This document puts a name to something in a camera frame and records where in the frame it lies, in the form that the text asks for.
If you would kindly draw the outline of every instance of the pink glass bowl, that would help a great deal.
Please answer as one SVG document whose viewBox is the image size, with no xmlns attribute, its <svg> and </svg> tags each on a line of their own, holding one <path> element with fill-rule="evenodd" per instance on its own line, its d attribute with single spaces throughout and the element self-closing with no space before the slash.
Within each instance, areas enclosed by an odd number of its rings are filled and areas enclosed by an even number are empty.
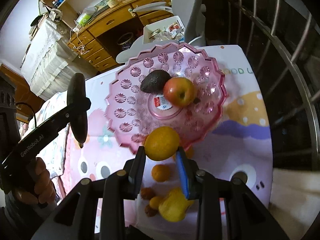
<svg viewBox="0 0 320 240">
<path fill-rule="evenodd" d="M 200 103 L 167 110 L 155 107 L 156 95 L 140 91 L 140 84 L 156 69 L 163 69 L 172 77 L 190 79 L 196 85 Z M 222 104 L 227 97 L 224 77 L 216 59 L 208 57 L 203 49 L 187 43 L 155 45 L 129 59 L 110 84 L 105 113 L 109 129 L 120 146 L 129 147 L 135 154 L 146 135 L 160 126 L 170 126 L 178 132 L 180 145 L 187 150 L 222 117 Z"/>
</svg>

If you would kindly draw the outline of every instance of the printed tablecloth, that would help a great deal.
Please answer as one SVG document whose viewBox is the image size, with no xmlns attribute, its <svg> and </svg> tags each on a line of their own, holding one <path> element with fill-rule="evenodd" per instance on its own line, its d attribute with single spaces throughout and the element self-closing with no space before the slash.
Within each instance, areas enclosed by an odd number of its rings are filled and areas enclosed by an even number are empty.
<svg viewBox="0 0 320 240">
<path fill-rule="evenodd" d="M 193 159 L 199 168 L 219 179 L 230 180 L 237 172 L 245 173 L 247 186 L 267 207 L 272 183 L 272 144 L 268 117 L 257 80 L 242 49 L 237 45 L 203 47 L 210 57 L 215 57 L 219 68 L 226 74 L 225 87 L 228 98 L 223 106 L 220 124 L 193 148 Z M 87 97 L 91 100 L 88 110 L 88 137 L 82 149 L 71 137 L 70 182 L 74 187 L 82 178 L 103 179 L 123 168 L 134 155 L 127 148 L 119 147 L 113 133 L 108 130 L 104 117 L 105 98 L 109 83 L 115 80 L 121 67 L 86 81 Z M 169 181 L 157 183 L 151 177 L 155 164 L 167 163 L 172 168 Z M 172 158 L 154 162 L 147 158 L 143 187 L 153 187 L 158 195 L 165 195 L 179 186 L 179 176 Z M 147 201 L 125 201 L 126 224 L 137 226 L 154 239 L 195 239 L 197 203 L 186 218 L 169 223 L 160 215 L 148 218 L 144 213 Z M 221 208 L 225 231 L 225 212 Z M 101 201 L 99 201 L 96 232 L 100 229 Z"/>
</svg>

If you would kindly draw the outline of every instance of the plastic bag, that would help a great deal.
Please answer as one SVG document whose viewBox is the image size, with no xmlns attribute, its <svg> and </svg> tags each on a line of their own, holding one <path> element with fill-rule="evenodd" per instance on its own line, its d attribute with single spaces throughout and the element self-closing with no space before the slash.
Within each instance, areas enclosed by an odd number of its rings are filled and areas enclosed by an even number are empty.
<svg viewBox="0 0 320 240">
<path fill-rule="evenodd" d="M 82 13 L 83 13 L 83 14 L 85 13 L 85 14 L 91 16 L 91 15 L 94 14 L 97 10 L 98 10 L 97 7 L 95 7 L 95 6 L 90 6 L 90 7 L 84 8 Z"/>
<path fill-rule="evenodd" d="M 169 32 L 163 31 L 153 36 L 156 41 L 172 40 L 172 36 Z"/>
</svg>

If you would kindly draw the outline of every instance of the avocado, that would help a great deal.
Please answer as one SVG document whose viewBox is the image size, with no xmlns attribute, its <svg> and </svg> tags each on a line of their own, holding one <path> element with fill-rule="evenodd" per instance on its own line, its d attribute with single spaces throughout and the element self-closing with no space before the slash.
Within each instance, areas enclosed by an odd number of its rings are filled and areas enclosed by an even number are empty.
<svg viewBox="0 0 320 240">
<path fill-rule="evenodd" d="M 162 93 L 164 85 L 171 78 L 169 73 L 164 70 L 154 70 L 141 82 L 140 89 L 145 93 Z"/>
</svg>

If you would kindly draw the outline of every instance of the walnut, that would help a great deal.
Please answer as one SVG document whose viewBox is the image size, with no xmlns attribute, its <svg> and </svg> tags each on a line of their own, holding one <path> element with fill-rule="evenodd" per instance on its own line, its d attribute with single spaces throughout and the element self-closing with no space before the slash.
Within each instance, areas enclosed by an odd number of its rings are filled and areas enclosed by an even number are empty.
<svg viewBox="0 0 320 240">
<path fill-rule="evenodd" d="M 147 217 L 154 217 L 158 213 L 158 211 L 150 207 L 150 205 L 145 207 L 144 212 L 146 213 Z"/>
<path fill-rule="evenodd" d="M 151 187 L 142 188 L 140 191 L 140 195 L 141 195 L 142 199 L 146 199 L 146 200 L 150 200 L 154 196 L 156 196 L 155 192 L 153 191 L 153 189 Z"/>
</svg>

